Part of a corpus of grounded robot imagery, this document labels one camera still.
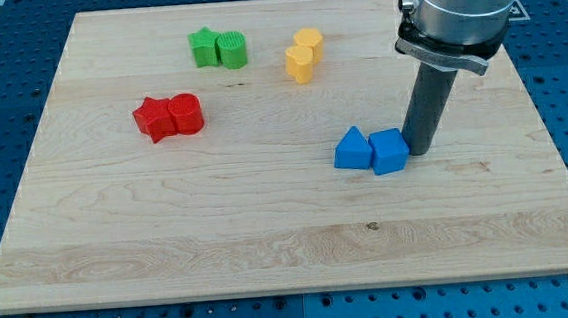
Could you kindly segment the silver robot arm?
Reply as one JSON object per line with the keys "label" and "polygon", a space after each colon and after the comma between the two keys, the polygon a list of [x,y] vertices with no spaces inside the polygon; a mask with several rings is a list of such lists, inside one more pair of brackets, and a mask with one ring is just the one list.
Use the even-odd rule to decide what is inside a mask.
{"label": "silver robot arm", "polygon": [[499,50],[515,0],[398,0],[396,50],[441,72],[483,75]]}

